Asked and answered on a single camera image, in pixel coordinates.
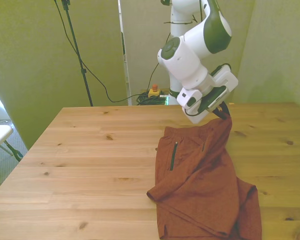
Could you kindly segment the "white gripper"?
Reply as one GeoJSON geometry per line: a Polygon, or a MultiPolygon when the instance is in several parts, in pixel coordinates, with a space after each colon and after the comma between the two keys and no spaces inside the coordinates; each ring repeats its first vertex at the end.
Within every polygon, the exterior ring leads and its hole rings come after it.
{"type": "Polygon", "coordinates": [[[182,73],[182,110],[188,119],[198,124],[209,113],[224,120],[231,116],[224,100],[238,85],[238,79],[229,70],[220,70],[211,76],[206,70],[182,73]]]}

